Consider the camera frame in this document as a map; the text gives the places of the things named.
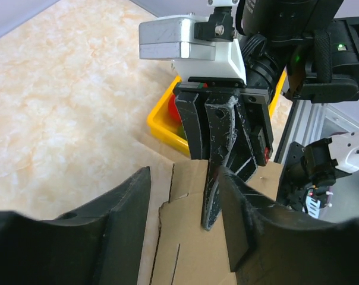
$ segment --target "marble tabletop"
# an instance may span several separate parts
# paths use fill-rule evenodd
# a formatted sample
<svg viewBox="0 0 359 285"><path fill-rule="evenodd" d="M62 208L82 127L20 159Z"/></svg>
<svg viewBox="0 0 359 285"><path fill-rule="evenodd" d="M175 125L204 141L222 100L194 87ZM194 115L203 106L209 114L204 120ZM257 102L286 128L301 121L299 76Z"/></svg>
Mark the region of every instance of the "marble tabletop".
<svg viewBox="0 0 359 285"><path fill-rule="evenodd" d="M143 166L152 194L139 284L147 284L172 163L187 159L149 135L146 118L175 77L138 58L128 0L61 0L0 39L0 210L54 219ZM272 118L278 145L290 102Z"/></svg>

